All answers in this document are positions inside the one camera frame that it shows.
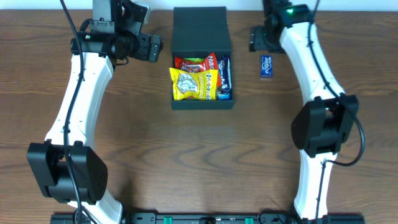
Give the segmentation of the blue Oreo cookie pack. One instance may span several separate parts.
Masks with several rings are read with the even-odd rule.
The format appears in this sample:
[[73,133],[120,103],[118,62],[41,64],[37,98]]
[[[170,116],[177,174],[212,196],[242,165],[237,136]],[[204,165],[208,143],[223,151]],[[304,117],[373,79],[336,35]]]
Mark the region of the blue Oreo cookie pack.
[[216,97],[217,100],[230,100],[231,99],[231,93],[221,93],[221,92],[216,92]]

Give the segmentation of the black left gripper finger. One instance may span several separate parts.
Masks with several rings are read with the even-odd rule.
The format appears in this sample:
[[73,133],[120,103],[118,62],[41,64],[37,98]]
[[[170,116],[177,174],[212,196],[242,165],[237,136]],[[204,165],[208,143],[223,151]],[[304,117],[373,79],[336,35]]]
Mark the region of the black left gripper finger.
[[159,54],[163,49],[162,38],[159,35],[153,35],[150,40],[150,52],[148,56],[148,61],[156,63],[159,59]]
[[140,33],[138,36],[139,50],[136,52],[136,58],[142,61],[148,61],[150,55],[150,41],[151,36],[149,34]]

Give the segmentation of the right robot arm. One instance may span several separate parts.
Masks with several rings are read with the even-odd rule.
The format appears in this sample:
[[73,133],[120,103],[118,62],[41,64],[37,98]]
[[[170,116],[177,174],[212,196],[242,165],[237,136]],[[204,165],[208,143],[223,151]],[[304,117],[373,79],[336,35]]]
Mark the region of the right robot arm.
[[[258,215],[157,215],[156,223],[363,223],[362,215],[329,214],[326,198],[333,165],[351,128],[359,126],[358,99],[347,95],[330,70],[318,41],[315,11],[306,4],[264,1],[265,23],[252,28],[249,49],[286,54],[303,106],[291,135],[300,151],[298,192],[292,210]],[[232,46],[225,7],[176,7],[172,37],[171,107],[233,107]]]

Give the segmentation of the yellow Hacks candy bag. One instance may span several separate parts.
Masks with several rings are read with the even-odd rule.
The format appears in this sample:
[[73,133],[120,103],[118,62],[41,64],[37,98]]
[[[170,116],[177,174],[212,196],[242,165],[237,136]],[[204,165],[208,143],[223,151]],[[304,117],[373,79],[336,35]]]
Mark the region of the yellow Hacks candy bag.
[[190,73],[177,68],[169,68],[169,72],[175,101],[186,99],[199,101],[216,100],[217,70]]

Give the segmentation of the blue Eclipse mints box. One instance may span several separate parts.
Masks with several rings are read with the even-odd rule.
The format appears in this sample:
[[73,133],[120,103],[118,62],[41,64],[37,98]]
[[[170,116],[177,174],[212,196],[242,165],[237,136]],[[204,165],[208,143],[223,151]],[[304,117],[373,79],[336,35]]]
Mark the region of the blue Eclipse mints box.
[[273,77],[273,66],[272,56],[262,55],[261,56],[261,78],[272,78]]

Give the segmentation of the red Hacks candy bag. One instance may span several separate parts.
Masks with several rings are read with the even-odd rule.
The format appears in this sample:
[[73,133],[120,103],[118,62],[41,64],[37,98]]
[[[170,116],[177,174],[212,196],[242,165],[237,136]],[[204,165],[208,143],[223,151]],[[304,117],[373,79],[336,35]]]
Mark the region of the red Hacks candy bag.
[[179,70],[193,73],[204,72],[207,70],[216,70],[218,72],[218,61],[215,53],[209,54],[206,58],[204,58],[204,61],[202,61],[202,63],[193,63],[186,60],[185,58],[175,57],[174,67]]

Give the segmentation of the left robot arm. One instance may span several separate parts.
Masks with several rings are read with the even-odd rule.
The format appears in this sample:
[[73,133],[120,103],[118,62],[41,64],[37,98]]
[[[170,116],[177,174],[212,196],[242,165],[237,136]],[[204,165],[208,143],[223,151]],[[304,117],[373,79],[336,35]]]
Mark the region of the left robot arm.
[[42,143],[30,143],[27,160],[42,195],[75,208],[64,223],[130,223],[124,205],[107,190],[108,168],[95,153],[95,127],[105,89],[119,59],[156,62],[158,35],[127,30],[77,32],[71,43],[71,72],[62,105]]

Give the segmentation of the Haribo worms candy bag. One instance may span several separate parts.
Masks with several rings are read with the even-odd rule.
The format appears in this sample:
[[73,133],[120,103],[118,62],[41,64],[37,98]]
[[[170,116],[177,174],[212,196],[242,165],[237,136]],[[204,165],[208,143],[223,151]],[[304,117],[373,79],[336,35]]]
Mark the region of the Haribo worms candy bag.
[[185,58],[185,59],[193,63],[202,63],[202,61],[204,61],[203,58]]

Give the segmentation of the black box with lid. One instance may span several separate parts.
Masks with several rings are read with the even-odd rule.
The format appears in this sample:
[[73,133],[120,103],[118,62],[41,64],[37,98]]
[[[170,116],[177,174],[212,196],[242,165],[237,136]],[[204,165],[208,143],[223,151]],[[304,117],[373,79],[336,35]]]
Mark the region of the black box with lid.
[[172,58],[227,58],[228,83],[233,84],[232,43],[226,7],[176,7],[172,36]]

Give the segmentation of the blue Dairy Milk chocolate bar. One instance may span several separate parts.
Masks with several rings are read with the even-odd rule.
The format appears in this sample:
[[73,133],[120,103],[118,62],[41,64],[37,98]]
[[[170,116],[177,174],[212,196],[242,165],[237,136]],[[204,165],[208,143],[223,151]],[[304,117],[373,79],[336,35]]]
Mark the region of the blue Dairy Milk chocolate bar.
[[230,62],[228,56],[222,56],[218,60],[218,73],[219,73],[219,82],[218,82],[218,92],[226,95],[230,94],[231,91],[231,77],[230,77]]

